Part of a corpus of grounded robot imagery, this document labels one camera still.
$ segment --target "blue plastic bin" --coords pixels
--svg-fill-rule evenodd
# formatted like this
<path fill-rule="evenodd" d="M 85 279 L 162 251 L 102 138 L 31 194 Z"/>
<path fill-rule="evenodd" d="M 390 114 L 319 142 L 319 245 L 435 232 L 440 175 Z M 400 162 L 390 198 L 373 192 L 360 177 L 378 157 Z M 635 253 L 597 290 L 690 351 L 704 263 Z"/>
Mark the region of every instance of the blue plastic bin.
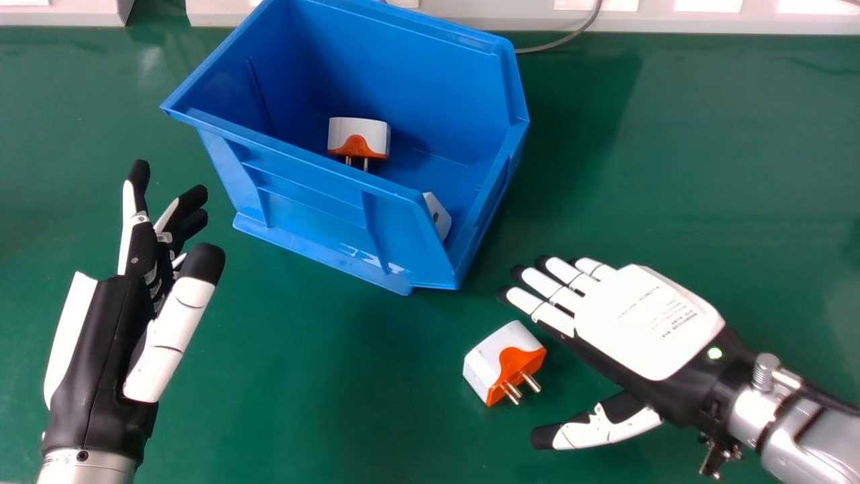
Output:
<path fill-rule="evenodd" d="M 235 228 L 401 295 L 459 287 L 529 124 L 508 40 L 370 0 L 267 0 L 162 109 L 199 132 Z M 331 116 L 387 121 L 390 160 L 328 155 Z"/>

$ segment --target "storage bin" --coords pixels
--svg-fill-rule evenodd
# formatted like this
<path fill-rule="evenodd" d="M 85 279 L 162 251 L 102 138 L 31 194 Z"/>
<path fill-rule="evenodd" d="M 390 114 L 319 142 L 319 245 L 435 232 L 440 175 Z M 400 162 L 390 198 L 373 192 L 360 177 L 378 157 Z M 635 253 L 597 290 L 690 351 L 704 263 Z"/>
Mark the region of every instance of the storage bin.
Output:
<path fill-rule="evenodd" d="M 162 108 L 199 132 L 235 228 L 402 295 L 459 287 L 529 124 L 510 42 L 370 0 L 267 0 Z M 388 122 L 390 159 L 329 155 L 333 116 Z"/>

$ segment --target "green table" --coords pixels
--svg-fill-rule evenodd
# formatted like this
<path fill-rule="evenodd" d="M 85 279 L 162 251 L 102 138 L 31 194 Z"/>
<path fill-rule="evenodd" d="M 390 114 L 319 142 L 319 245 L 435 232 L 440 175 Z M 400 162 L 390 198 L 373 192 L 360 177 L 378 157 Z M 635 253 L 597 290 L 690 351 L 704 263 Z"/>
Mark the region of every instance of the green table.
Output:
<path fill-rule="evenodd" d="M 532 129 L 464 287 L 404 298 L 243 236 L 194 132 L 159 103 L 226 36 L 181 2 L 125 30 L 0 29 L 0 481 L 32 482 L 72 273 L 113 273 L 120 183 L 194 183 L 227 269 L 163 398 L 145 483 L 702 482 L 692 429 L 536 452 L 529 430 L 615 388 L 542 333 L 540 395 L 487 409 L 466 351 L 519 315 L 508 268 L 649 264 L 755 349 L 860 396 L 860 39 L 595 34 L 520 60 Z M 551 35 L 521 35 L 520 45 Z M 733 483 L 772 482 L 753 456 Z"/>

